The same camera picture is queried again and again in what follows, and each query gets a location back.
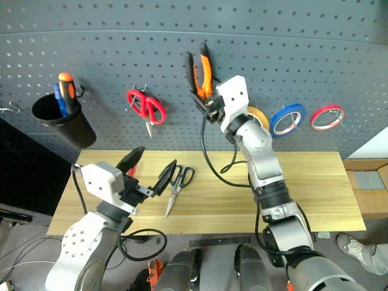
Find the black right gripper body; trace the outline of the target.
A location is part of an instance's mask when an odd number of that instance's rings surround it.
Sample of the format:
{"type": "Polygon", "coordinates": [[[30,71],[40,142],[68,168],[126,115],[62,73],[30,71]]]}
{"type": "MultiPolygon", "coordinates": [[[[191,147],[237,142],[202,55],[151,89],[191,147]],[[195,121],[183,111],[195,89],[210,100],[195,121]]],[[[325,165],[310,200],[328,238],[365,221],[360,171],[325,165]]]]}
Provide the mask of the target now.
{"type": "Polygon", "coordinates": [[[204,120],[209,123],[222,123],[225,116],[223,97],[221,95],[209,97],[204,101],[204,105],[204,120]]]}

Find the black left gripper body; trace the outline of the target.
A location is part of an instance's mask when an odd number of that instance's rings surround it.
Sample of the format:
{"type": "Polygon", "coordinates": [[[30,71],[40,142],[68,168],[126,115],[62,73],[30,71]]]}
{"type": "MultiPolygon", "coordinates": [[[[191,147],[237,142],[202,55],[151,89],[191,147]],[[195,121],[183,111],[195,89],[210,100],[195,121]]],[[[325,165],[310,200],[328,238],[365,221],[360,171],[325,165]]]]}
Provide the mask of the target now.
{"type": "Polygon", "coordinates": [[[135,178],[124,177],[124,190],[120,192],[120,208],[128,213],[138,213],[138,204],[153,197],[151,187],[143,187],[135,178]]]}

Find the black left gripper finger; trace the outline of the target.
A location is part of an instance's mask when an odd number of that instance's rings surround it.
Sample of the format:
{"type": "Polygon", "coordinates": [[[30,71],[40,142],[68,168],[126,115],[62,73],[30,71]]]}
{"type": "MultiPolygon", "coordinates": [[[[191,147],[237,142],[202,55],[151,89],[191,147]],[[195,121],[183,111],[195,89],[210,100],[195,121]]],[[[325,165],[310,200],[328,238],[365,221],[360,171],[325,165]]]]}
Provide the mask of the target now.
{"type": "Polygon", "coordinates": [[[158,176],[158,181],[152,188],[153,196],[161,196],[166,187],[170,184],[173,174],[176,169],[177,160],[174,159],[170,164],[168,164],[164,170],[158,176]]]}
{"type": "Polygon", "coordinates": [[[134,177],[136,173],[136,165],[140,161],[145,147],[140,146],[125,155],[122,160],[116,165],[116,168],[122,171],[123,174],[134,177]]]}

